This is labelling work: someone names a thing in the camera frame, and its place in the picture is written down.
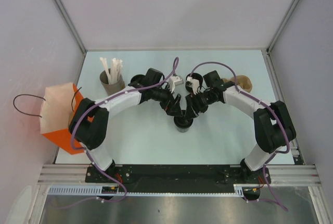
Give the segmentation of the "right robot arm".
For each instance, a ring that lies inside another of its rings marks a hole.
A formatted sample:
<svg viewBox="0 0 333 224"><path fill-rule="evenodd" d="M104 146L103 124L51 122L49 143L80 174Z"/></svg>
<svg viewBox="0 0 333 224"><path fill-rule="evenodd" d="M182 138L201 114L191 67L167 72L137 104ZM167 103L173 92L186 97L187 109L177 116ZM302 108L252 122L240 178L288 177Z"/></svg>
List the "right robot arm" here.
<svg viewBox="0 0 333 224"><path fill-rule="evenodd" d="M186 77L185 120L192 120L208 110L209 105L217 102L231 105L254 122L256 145L240 162L240 177L246 183L252 183L259 176L259 171L269 159L284 146L289 148L290 141L296 138L287 106L282 101L265 103L244 90L237 77L229 80L220 78L217 71L204 76L198 73Z"/></svg>

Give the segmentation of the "black cup lid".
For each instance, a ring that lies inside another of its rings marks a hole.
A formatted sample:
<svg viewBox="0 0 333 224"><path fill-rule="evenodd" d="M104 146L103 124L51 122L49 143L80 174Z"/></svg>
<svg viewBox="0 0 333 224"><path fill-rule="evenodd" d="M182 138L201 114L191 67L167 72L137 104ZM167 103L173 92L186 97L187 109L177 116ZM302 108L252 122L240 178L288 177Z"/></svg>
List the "black cup lid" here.
<svg viewBox="0 0 333 224"><path fill-rule="evenodd" d="M190 128L194 122L193 119L186 120L184 117L174 117L174 124L181 129Z"/></svg>

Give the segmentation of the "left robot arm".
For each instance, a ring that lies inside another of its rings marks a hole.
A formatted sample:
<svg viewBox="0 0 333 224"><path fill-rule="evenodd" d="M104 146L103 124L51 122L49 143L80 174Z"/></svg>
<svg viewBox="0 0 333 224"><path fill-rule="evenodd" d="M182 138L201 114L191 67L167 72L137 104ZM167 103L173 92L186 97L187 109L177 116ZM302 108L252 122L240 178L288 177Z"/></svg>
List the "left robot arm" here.
<svg viewBox="0 0 333 224"><path fill-rule="evenodd" d="M148 100L159 102L169 116L183 115L181 95L174 96L175 87L184 83L182 77L173 73L166 81L163 78L161 71L149 68L145 75L135 75L120 92L97 101L85 98L79 103L69 124L69 132L83 145L83 151L98 168L97 176L103 182L109 182L115 176L114 160L106 148L110 119Z"/></svg>

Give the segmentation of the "black ribbed coffee cup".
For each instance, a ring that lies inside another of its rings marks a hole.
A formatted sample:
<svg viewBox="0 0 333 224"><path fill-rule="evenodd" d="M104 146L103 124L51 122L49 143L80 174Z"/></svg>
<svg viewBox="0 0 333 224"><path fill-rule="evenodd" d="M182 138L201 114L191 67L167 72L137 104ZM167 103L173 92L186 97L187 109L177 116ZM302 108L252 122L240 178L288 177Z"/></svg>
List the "black ribbed coffee cup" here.
<svg viewBox="0 0 333 224"><path fill-rule="evenodd" d="M203 83L203 77L198 74L198 73L189 73L187 76L186 76L186 82L185 84L187 86L190 86L191 83L198 83L199 86L201 87L202 86L202 83Z"/></svg>

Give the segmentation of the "orange paper bag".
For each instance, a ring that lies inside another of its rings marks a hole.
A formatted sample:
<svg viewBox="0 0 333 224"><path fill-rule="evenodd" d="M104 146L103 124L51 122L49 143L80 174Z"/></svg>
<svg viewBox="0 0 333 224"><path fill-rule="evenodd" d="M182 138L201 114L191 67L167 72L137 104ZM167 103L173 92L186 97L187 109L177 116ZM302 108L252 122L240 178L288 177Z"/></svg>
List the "orange paper bag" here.
<svg viewBox="0 0 333 224"><path fill-rule="evenodd" d="M82 153L71 145L68 119L76 112L83 95L73 83L49 86L45 89L44 102L40 110L41 135L70 155Z"/></svg>

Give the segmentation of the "black smooth coffee cup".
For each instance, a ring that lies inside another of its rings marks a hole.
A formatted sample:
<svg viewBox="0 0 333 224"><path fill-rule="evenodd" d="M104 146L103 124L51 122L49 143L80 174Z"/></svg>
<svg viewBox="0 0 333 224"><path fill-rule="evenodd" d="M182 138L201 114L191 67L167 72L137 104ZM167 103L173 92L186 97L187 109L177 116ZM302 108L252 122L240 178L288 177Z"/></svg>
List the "black smooth coffee cup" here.
<svg viewBox="0 0 333 224"><path fill-rule="evenodd" d="M132 79L129 82L129 86L133 85L137 82L140 83L143 78L144 78L143 74L137 74L137 75L133 76Z"/></svg>

